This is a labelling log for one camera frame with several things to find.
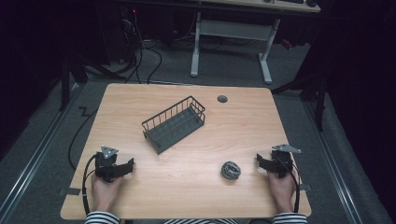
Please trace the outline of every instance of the black wire basket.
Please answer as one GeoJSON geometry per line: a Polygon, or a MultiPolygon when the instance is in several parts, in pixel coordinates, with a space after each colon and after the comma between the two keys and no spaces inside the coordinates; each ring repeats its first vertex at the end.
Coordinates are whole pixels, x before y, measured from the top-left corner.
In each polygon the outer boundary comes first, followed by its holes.
{"type": "Polygon", "coordinates": [[[205,108],[192,96],[142,122],[143,135],[158,154],[180,141],[205,123],[205,108]]]}

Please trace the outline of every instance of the round hole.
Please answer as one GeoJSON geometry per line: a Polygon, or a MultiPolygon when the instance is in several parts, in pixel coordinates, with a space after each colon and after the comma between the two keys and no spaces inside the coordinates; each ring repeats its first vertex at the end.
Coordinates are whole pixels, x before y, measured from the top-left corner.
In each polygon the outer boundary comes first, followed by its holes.
{"type": "Polygon", "coordinates": [[[225,96],[225,95],[220,95],[220,96],[218,97],[218,101],[219,101],[220,103],[227,103],[228,98],[227,98],[227,96],[225,96]]]}

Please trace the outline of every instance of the metal bracket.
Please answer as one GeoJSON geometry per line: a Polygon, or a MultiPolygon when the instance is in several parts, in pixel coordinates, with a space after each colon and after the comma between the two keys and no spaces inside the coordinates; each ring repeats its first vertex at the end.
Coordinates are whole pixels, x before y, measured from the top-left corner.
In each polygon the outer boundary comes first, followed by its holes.
{"type": "Polygon", "coordinates": [[[273,146],[272,148],[276,149],[278,151],[291,152],[291,153],[302,153],[302,151],[300,149],[291,147],[288,144],[273,146]]]}
{"type": "Polygon", "coordinates": [[[102,149],[103,155],[105,156],[105,159],[108,159],[111,156],[113,156],[114,154],[116,154],[117,152],[119,152],[119,150],[117,148],[113,148],[113,147],[101,146],[101,149],[102,149]]]}

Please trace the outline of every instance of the hand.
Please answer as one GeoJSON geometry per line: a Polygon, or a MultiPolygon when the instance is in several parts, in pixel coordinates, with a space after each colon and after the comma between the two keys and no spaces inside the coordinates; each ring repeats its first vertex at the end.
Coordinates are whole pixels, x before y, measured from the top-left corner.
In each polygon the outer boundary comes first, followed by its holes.
{"type": "Polygon", "coordinates": [[[92,197],[94,211],[110,212],[119,194],[123,177],[116,178],[112,183],[105,182],[102,178],[92,175],[92,197]]]}
{"type": "Polygon", "coordinates": [[[267,171],[267,174],[270,179],[271,193],[276,201],[278,213],[293,212],[291,197],[294,194],[296,186],[291,175],[286,173],[283,178],[277,178],[275,173],[267,171]]]}

